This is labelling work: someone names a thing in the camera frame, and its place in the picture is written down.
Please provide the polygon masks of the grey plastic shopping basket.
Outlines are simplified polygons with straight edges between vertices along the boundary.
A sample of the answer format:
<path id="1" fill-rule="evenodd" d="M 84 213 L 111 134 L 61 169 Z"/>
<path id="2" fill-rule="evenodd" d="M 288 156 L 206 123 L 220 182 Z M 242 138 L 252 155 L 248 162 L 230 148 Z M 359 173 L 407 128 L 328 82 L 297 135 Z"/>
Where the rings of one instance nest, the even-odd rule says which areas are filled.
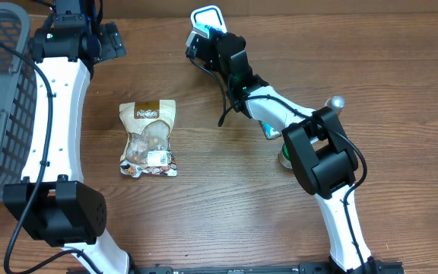
<path id="1" fill-rule="evenodd" d="M 19 183 L 33 134 L 36 73 L 8 48 L 29 56 L 30 18 L 20 6 L 0 2 L 0 201 L 6 184 Z"/>

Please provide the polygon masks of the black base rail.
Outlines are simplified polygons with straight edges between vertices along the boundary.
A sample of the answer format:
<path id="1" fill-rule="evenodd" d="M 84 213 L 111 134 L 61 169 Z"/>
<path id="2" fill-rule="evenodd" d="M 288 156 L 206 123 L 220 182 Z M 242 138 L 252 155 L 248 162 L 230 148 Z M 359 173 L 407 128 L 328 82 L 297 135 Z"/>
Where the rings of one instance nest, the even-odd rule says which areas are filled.
<path id="1" fill-rule="evenodd" d="M 374 273 L 374 274 L 404 274 L 402 263 L 384 263 L 379 260 L 371 262 L 366 267 L 366 272 L 354 270 L 352 273 Z M 85 269 L 68 269 L 67 274 L 89 273 Z M 154 266 L 148 268 L 137 268 L 131 273 L 139 274 L 326 274 L 342 273 L 341 270 L 334 270 L 331 263 L 300 263 L 298 266 L 257 266 L 237 268 L 191 268 L 172 269 L 167 266 Z"/>

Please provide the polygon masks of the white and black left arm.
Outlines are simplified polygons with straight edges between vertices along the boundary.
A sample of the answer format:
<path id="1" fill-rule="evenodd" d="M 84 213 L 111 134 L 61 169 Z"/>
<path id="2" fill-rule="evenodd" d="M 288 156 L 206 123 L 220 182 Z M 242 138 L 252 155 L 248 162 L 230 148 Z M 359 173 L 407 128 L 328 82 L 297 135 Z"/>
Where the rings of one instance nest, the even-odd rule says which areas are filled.
<path id="1" fill-rule="evenodd" d="M 26 231 L 60 252 L 29 272 L 66 254 L 87 273 L 131 273 L 133 262 L 106 229 L 106 200 L 84 184 L 81 169 L 81 120 L 94 66 L 126 54 L 115 23 L 58 24 L 36 30 L 30 42 L 36 75 L 36 109 L 30 152 L 20 183 L 8 184 L 3 203 L 17 219 L 5 258 Z"/>

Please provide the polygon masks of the brown mushroom snack bag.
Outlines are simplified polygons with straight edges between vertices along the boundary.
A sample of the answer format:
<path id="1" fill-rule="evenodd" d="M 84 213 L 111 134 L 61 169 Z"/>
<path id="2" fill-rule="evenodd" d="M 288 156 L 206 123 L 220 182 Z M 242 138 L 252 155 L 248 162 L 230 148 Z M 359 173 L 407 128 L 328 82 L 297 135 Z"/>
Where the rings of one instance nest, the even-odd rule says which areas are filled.
<path id="1" fill-rule="evenodd" d="M 119 106 L 119 118 L 128 135 L 120 158 L 121 173 L 139 178 L 143 174 L 175 177 L 170 135 L 176 118 L 176 101 L 130 102 Z"/>

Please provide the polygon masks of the yellow dish soap bottle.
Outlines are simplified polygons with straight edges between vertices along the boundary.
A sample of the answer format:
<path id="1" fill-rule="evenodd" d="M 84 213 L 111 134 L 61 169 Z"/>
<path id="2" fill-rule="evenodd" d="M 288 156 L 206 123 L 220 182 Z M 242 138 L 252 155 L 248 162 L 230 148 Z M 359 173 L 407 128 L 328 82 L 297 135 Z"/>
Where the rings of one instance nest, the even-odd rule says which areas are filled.
<path id="1" fill-rule="evenodd" d="M 335 111 L 337 116 L 340 116 L 341 111 L 345 107 L 345 99 L 342 96 L 330 97 L 324 104 L 325 107 L 329 107 Z"/>

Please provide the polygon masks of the small teal gum pack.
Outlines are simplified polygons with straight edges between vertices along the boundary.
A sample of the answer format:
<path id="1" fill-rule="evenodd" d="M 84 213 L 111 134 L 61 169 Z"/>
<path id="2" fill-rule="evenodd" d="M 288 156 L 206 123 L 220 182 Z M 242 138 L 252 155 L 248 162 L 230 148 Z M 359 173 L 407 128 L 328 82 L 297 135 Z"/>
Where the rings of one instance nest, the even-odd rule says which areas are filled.
<path id="1" fill-rule="evenodd" d="M 262 121 L 260 121 L 259 123 L 260 123 L 260 126 L 262 127 L 262 131 L 263 131 L 267 140 L 277 139 L 281 136 L 281 133 L 279 131 L 275 130 L 269 124 L 264 123 Z"/>

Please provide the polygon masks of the green lid white jar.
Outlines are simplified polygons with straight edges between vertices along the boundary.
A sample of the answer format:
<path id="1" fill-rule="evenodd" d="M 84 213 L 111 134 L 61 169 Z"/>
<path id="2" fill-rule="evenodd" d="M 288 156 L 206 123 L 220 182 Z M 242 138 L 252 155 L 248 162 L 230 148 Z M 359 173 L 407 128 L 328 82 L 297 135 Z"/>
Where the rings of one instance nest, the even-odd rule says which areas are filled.
<path id="1" fill-rule="evenodd" d="M 292 168 L 292 165 L 290 162 L 290 157 L 289 157 L 289 154 L 287 152 L 287 147 L 285 144 L 283 144 L 280 152 L 278 153 L 278 159 L 279 159 L 281 165 L 284 166 L 285 168 L 287 168 L 287 169 Z"/>

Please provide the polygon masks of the white barcode scanner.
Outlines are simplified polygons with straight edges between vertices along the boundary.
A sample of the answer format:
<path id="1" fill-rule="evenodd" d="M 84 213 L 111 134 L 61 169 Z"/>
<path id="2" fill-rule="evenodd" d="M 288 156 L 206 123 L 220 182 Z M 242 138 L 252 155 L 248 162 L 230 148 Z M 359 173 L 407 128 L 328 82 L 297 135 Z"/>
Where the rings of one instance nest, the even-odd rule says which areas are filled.
<path id="1" fill-rule="evenodd" d="M 216 5 L 208 5 L 195 9 L 190 14 L 190 19 L 193 27 L 196 27 L 198 24 L 209 25 L 221 30 L 223 33 L 227 32 L 227 26 L 221 9 Z"/>

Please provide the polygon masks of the teal snack packet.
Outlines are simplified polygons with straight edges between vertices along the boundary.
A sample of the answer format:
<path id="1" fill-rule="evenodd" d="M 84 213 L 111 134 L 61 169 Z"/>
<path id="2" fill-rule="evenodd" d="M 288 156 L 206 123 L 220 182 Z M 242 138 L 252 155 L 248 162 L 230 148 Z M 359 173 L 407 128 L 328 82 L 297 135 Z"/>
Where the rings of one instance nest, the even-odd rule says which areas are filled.
<path id="1" fill-rule="evenodd" d="M 208 39 L 211 35 L 211 32 L 219 32 L 221 33 L 223 30 L 221 27 L 216 27 L 210 24 L 204 24 L 201 22 L 197 22 L 192 28 L 193 31 L 198 33 L 199 35 Z"/>

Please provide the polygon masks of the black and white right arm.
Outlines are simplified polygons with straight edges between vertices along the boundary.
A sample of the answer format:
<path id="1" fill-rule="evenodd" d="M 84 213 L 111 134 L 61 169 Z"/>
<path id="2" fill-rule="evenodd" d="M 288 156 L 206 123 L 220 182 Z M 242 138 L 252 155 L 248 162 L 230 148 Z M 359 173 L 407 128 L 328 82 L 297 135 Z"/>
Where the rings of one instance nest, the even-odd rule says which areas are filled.
<path id="1" fill-rule="evenodd" d="M 331 244 L 334 273 L 367 273 L 373 260 L 363 240 L 354 199 L 362 184 L 356 179 L 366 161 L 346 136 L 331 107 L 319 110 L 297 105 L 253 74 L 246 41 L 211 28 L 193 29 L 186 55 L 219 84 L 224 112 L 242 112 L 269 124 L 284 138 L 284 152 L 301 187 L 319 204 Z"/>

